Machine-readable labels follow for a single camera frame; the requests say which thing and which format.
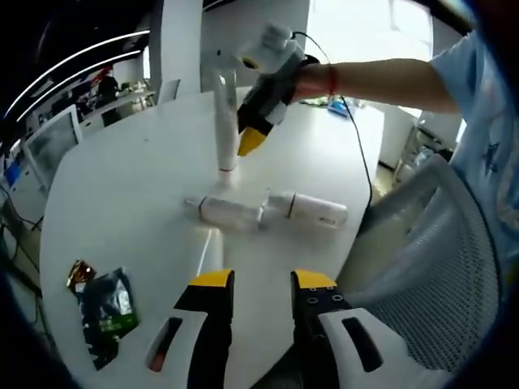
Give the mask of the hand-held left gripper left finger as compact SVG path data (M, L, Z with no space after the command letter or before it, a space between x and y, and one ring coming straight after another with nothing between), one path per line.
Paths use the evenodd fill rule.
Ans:
M151 343L148 370L171 388L223 388L233 312L233 270L194 278Z

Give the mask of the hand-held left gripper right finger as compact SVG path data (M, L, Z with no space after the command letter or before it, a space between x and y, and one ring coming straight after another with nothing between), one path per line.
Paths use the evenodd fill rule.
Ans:
M294 348L305 388L441 388L444 372L417 363L404 339L353 308L325 274L290 274Z

